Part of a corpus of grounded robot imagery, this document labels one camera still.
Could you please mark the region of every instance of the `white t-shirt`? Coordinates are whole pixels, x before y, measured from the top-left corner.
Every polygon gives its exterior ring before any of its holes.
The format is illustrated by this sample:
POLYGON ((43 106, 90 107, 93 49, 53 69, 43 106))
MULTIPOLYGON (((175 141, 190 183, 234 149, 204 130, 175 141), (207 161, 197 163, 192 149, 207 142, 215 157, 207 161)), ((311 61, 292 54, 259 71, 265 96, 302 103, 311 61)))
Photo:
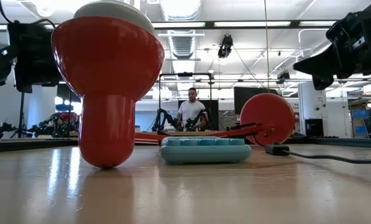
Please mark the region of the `white t-shirt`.
POLYGON ((183 115, 183 126, 186 125, 186 120, 188 118, 195 119, 199 112, 204 109, 204 105, 198 100, 196 100, 194 103, 190 103, 189 100, 184 101, 178 110, 178 112, 183 115))

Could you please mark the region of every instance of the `air duct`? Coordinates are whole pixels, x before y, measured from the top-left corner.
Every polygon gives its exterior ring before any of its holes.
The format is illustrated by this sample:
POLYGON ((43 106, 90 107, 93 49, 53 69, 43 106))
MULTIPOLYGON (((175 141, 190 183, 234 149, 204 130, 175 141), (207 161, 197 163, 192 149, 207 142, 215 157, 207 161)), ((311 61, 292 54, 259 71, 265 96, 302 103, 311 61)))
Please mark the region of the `air duct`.
MULTIPOLYGON (((166 21, 195 21, 201 13, 201 0, 161 0, 160 9, 166 21)), ((195 34, 195 30, 168 30, 168 34, 195 34)), ((195 37, 168 37, 170 54, 176 59, 195 58, 195 37)), ((195 61, 172 61, 175 73, 194 72, 195 61)))

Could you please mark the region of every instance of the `red mushroom-shaped object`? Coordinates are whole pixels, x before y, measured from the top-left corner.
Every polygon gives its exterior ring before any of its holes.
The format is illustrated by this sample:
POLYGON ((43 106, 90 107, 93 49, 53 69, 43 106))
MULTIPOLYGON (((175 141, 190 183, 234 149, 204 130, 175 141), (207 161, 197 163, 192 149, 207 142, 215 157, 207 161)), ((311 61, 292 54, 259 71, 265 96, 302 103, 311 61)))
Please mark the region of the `red mushroom-shaped object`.
MULTIPOLYGON (((112 4, 111 9, 116 7, 122 17, 129 10, 113 2, 104 4, 112 4)), ((139 15, 136 21, 149 22, 139 15)), ((81 155, 97 167, 118 166, 131 155, 135 102, 156 82, 164 61, 163 47, 151 31, 142 23, 127 21, 86 16, 83 11, 81 16, 60 24, 52 35, 57 67, 83 99, 81 155)))

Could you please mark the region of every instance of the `red disc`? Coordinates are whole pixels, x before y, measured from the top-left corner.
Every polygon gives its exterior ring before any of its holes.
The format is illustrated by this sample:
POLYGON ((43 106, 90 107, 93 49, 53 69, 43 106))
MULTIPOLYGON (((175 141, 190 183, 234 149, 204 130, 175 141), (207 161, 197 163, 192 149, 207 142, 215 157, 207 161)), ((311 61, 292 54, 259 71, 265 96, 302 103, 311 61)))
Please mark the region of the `red disc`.
MULTIPOLYGON (((258 133, 255 136, 260 144, 283 143, 294 130, 295 114, 290 104, 282 97, 272 93, 261 93, 249 99, 240 112, 240 124, 251 122, 275 125, 268 135, 258 133)), ((256 143, 253 136, 247 136, 247 139, 256 143)))

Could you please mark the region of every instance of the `ceiling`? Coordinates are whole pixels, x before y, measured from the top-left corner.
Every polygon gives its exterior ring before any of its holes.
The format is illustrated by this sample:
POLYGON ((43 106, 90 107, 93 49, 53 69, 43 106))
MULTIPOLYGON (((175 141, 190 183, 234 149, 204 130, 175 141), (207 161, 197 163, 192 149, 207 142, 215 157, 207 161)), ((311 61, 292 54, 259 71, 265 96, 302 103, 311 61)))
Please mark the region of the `ceiling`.
MULTIPOLYGON (((48 17, 54 23, 61 23, 73 16, 73 11, 78 6, 69 5, 64 0, 54 1, 55 10, 48 17)), ((138 6, 152 22, 164 21, 159 0, 123 0, 131 5, 138 6)), ((199 0, 161 0, 190 2, 199 0)), ((200 0, 201 9, 199 21, 243 21, 243 20, 338 20, 348 12, 365 9, 371 0, 269 0, 267 1, 267 15, 265 15, 264 0, 200 0)), ((4 11, 11 20, 33 22, 40 19, 35 4, 32 1, 2 0, 4 11)), ((0 15, 0 24, 5 20, 0 15)), ((300 50, 304 54, 317 51, 327 46, 326 30, 299 29, 231 29, 231 30, 197 30, 196 33, 204 36, 195 37, 195 56, 192 61, 176 61, 177 67, 170 60, 170 44, 168 37, 158 37, 165 50, 167 58, 163 65, 162 73, 181 72, 178 65, 183 67, 192 64, 194 72, 206 73, 214 70, 217 80, 259 79, 267 87, 267 74, 271 78, 284 70, 289 71, 291 78, 311 78, 309 75, 296 73, 292 64, 299 56, 300 50), (224 34, 231 34, 234 46, 232 52, 225 60, 217 56, 218 46, 224 34)), ((157 30, 155 34, 165 34, 165 30, 157 30)), ((0 32, 0 47, 7 45, 7 34, 0 32)), ((369 82, 358 82, 349 87, 362 88, 369 82)), ((169 90, 177 91, 181 88, 178 83, 162 83, 169 90)), ((287 86, 278 86, 269 82, 271 88, 286 89, 289 93, 296 93, 296 82, 288 82, 287 86)), ((197 88, 208 88, 208 83, 194 83, 197 88)), ((216 82, 213 88, 232 88, 234 86, 261 86, 257 82, 216 82)))

